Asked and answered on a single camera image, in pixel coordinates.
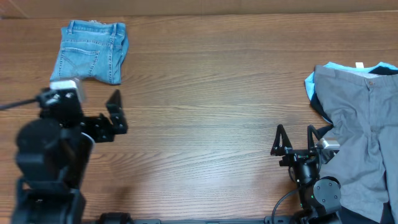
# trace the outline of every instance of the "jeans waistband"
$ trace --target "jeans waistband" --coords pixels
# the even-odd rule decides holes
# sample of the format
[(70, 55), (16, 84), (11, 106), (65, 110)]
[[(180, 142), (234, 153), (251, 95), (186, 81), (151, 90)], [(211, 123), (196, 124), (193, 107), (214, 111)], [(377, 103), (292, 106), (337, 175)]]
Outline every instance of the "jeans waistband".
[(111, 35), (126, 34), (126, 25), (120, 22), (114, 24), (100, 24), (97, 22), (87, 22), (72, 20), (69, 22), (68, 33), (72, 34), (74, 30), (110, 33)]
[(398, 75), (380, 75), (376, 78), (366, 78), (351, 72), (325, 68), (322, 65), (315, 66), (314, 78), (322, 76), (345, 80), (356, 85), (366, 86), (368, 88), (390, 86), (398, 89)]

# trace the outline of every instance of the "gray pants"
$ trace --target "gray pants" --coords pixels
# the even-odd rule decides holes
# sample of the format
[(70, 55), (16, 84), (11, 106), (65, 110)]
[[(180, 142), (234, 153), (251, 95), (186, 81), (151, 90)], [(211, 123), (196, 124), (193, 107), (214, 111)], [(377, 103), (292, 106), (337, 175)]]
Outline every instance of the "gray pants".
[(334, 125), (326, 136), (341, 145), (320, 175), (340, 181), (342, 206), (380, 222), (383, 203), (390, 201), (398, 223), (398, 75), (317, 65), (314, 82)]

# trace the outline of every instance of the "white tag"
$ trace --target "white tag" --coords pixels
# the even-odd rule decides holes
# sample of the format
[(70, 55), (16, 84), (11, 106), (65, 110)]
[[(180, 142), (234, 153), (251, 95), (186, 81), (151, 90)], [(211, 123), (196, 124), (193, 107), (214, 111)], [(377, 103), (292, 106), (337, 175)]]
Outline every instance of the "white tag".
[(363, 62), (355, 62), (356, 68), (364, 68)]

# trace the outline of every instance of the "folded jeans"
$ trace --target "folded jeans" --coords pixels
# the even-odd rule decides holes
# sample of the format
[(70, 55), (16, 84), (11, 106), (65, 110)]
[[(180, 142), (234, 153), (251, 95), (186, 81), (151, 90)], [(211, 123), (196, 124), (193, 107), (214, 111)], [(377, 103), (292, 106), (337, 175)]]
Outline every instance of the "folded jeans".
[(60, 51), (50, 80), (77, 77), (121, 83), (121, 64), (129, 48), (125, 24), (70, 21), (61, 31)]

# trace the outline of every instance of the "wooden table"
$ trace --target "wooden table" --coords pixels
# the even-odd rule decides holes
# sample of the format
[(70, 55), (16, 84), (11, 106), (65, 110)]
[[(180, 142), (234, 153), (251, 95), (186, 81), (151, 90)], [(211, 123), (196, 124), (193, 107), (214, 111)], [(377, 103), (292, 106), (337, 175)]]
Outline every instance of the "wooden table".
[[(263, 218), (295, 188), (270, 156), (276, 126), (295, 148), (326, 125), (303, 81), (316, 64), (398, 64), (398, 12), (90, 18), (124, 22), (123, 84), (85, 82), (87, 115), (115, 88), (129, 133), (98, 144), (86, 171), (84, 218)], [(65, 19), (0, 21), (0, 103), (48, 86)], [(0, 112), (0, 217), (11, 214), (17, 131), (37, 105)], [(297, 198), (278, 214), (300, 209)]]

